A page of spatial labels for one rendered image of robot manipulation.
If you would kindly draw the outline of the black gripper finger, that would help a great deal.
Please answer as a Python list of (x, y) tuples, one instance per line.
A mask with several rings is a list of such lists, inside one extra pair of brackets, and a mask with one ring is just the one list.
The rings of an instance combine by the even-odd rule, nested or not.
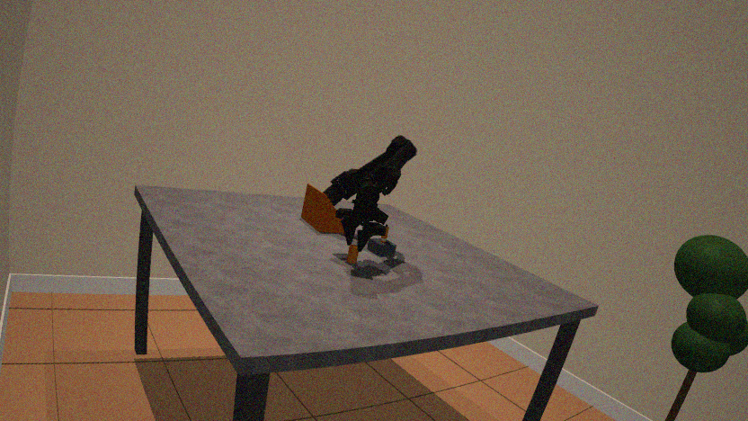
[(362, 251), (371, 237), (371, 235), (366, 234), (362, 230), (358, 230), (358, 252)]
[(347, 245), (349, 246), (349, 245), (352, 244), (352, 240), (353, 240), (353, 237), (354, 237), (355, 230), (356, 230), (356, 228), (360, 224), (358, 224), (358, 223), (347, 223), (347, 222), (345, 222), (343, 220), (341, 220), (341, 222), (342, 222), (342, 225), (343, 225), (343, 231), (344, 231), (344, 234), (345, 234), (346, 242), (347, 242)]

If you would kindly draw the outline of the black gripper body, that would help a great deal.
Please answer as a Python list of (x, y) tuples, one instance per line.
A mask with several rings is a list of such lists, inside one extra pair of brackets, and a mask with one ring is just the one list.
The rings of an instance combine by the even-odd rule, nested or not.
[(343, 221), (347, 223), (358, 223), (362, 225), (362, 231), (368, 235), (385, 236), (387, 230), (385, 226), (377, 222), (370, 222), (373, 221), (373, 219), (371, 219), (372, 210), (373, 208), (377, 208), (377, 205), (364, 205), (357, 197), (355, 200), (352, 200), (352, 203), (354, 203), (353, 210), (339, 208), (335, 213), (335, 217), (339, 219), (343, 218)]

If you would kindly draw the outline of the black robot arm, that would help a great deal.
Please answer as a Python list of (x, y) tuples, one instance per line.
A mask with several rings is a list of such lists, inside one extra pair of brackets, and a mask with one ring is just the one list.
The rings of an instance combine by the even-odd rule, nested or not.
[(331, 181), (332, 184), (323, 194), (333, 206), (342, 198), (347, 201), (357, 193), (356, 197), (364, 205), (377, 205), (377, 208), (372, 210), (371, 219), (385, 224), (388, 215), (378, 208), (379, 194), (383, 193), (385, 196), (393, 191), (401, 176), (401, 168), (407, 160), (414, 158), (417, 152), (412, 142), (403, 135), (397, 136), (391, 142), (386, 152), (359, 169), (342, 172)]

